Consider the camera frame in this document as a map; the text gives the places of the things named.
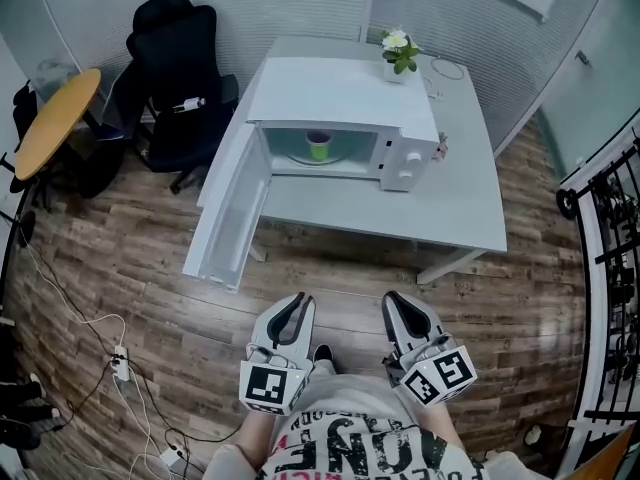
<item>door handle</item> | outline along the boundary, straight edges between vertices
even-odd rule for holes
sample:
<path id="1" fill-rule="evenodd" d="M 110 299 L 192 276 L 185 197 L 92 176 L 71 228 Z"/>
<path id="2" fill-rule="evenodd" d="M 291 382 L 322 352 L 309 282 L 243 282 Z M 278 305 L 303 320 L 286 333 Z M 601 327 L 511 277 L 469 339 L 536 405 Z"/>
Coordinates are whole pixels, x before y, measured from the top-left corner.
<path id="1" fill-rule="evenodd" d="M 576 53 L 576 59 L 579 59 L 580 62 L 582 62 L 585 66 L 591 65 L 589 57 L 587 57 L 587 55 L 582 50 L 578 50 L 578 53 Z"/>

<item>white table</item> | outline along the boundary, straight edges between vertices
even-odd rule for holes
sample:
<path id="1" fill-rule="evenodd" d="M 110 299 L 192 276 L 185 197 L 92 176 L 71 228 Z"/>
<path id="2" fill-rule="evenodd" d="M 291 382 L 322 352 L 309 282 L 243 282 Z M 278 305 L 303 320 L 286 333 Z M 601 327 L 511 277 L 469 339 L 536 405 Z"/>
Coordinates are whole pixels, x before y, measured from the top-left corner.
<path id="1" fill-rule="evenodd" d="M 379 60 L 381 50 L 351 41 L 281 37 L 270 55 Z M 428 165 L 411 192 L 384 191 L 371 180 L 273 176 L 261 215 L 455 247 L 455 252 L 418 275 L 419 284 L 460 268 L 486 251 L 505 252 L 498 176 L 469 72 L 462 67 L 462 80 L 447 79 L 433 70 L 431 60 L 426 55 L 417 57 L 422 77 L 431 81 L 425 80 L 427 91 L 443 95 L 430 101 L 438 131 L 448 136 L 449 151 L 444 161 Z M 227 133 L 236 133 L 244 123 L 254 89 L 250 85 L 245 92 Z M 200 206 L 205 205 L 215 177 L 210 171 L 198 200 Z M 252 244 L 250 253 L 259 261 L 266 259 L 257 244 Z"/>

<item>wooden floor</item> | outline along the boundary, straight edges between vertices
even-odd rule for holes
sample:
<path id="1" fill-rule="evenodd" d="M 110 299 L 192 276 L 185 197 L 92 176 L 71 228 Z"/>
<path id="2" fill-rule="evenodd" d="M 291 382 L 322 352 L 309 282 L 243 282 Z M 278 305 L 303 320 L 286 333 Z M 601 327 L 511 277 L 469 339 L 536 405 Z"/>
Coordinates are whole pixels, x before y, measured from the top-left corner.
<path id="1" fill-rule="evenodd" d="M 199 187 L 173 196 L 167 189 L 172 176 L 152 174 L 134 157 L 93 200 L 54 196 L 51 214 L 38 211 L 33 244 L 89 318 L 117 313 L 126 320 L 129 354 L 160 410 L 185 431 L 215 438 L 241 422 L 238 372 L 254 319 L 300 290 L 318 304 L 314 341 L 333 345 L 347 372 L 384 375 L 380 361 L 389 344 L 380 298 L 394 289 L 433 305 L 479 370 L 479 380 L 449 404 L 468 450 L 482 456 L 510 449 L 539 464 L 541 457 L 522 445 L 523 430 L 533 421 L 566 422 L 580 377 L 580 242 L 575 225 L 557 211 L 557 182 L 534 123 L 499 157 L 498 172 L 508 254 L 486 254 L 426 286 L 414 279 L 429 262 L 428 248 L 271 222 L 261 222 L 258 231 L 269 260 L 249 259 L 238 295 L 187 278 L 180 272 L 198 220 Z M 67 400 L 77 404 L 106 363 L 96 337 L 75 323 L 28 250 L 14 251 L 4 304 L 6 316 L 17 321 L 22 368 L 37 372 L 52 402 L 69 414 Z M 95 326 L 110 347 L 122 331 L 115 318 Z M 145 425 L 135 385 L 123 391 Z M 164 450 L 162 421 L 145 399 L 152 435 Z M 145 441 L 109 371 L 75 421 L 43 436 L 28 458 L 43 479 L 105 478 L 71 456 L 126 478 Z M 193 442 L 191 448 L 204 466 L 216 445 Z M 152 478 L 141 461 L 134 477 Z"/>

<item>green cup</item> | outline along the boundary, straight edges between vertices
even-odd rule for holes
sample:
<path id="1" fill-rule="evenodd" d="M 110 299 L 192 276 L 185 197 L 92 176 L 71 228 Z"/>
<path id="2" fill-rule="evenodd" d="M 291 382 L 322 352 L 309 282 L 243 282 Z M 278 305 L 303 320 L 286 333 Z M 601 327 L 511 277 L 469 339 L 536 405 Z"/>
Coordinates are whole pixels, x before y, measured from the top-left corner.
<path id="1" fill-rule="evenodd" d="M 331 132 L 325 130 L 310 130 L 307 132 L 307 142 L 309 143 L 311 157 L 316 162 L 326 162 L 329 158 Z"/>

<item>open microwave door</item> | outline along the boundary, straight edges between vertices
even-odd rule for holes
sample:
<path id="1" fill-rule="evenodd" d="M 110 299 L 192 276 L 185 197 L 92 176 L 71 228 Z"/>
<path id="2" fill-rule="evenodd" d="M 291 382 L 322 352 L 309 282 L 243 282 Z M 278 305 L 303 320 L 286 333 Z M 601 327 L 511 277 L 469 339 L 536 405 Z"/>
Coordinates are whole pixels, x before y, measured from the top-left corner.
<path id="1" fill-rule="evenodd" d="M 225 137 L 211 169 L 215 177 L 182 273 L 237 292 L 271 182 L 256 127 L 243 124 Z"/>

